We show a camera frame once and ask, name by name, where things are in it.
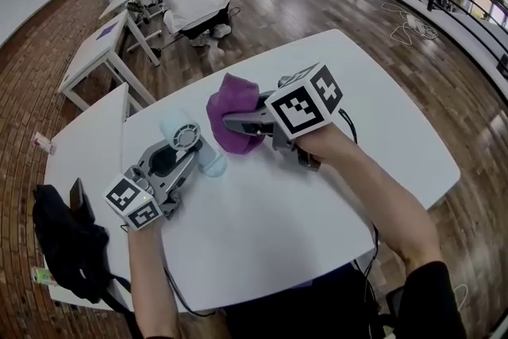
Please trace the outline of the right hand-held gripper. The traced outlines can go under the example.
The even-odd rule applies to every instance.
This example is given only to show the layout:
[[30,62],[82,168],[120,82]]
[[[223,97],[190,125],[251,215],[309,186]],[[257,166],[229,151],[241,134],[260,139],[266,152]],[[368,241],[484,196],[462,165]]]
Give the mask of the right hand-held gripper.
[[324,63],[315,63],[282,77],[279,87],[259,95],[257,108],[267,110],[226,114],[227,130],[248,136],[272,136],[273,148],[289,155],[300,149],[296,140],[329,125],[343,92]]

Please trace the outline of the person's right hand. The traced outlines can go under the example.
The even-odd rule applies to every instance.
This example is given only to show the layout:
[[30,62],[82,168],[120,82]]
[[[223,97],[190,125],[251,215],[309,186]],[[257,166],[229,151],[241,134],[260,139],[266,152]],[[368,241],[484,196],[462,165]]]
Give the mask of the person's right hand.
[[296,152],[298,156],[298,163],[300,165],[312,171],[319,170],[321,162],[318,161],[312,154],[308,153],[307,151],[301,148],[296,148]]

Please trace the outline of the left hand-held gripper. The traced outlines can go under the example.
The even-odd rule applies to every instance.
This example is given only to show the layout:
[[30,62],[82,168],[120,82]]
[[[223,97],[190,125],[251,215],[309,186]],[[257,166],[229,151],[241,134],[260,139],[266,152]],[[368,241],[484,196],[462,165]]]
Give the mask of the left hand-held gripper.
[[[138,166],[118,175],[106,188],[105,201],[130,229],[143,229],[161,217],[170,219],[182,204],[180,188],[198,165],[201,144],[181,156],[167,141],[142,154]],[[149,176],[159,176],[158,185]]]

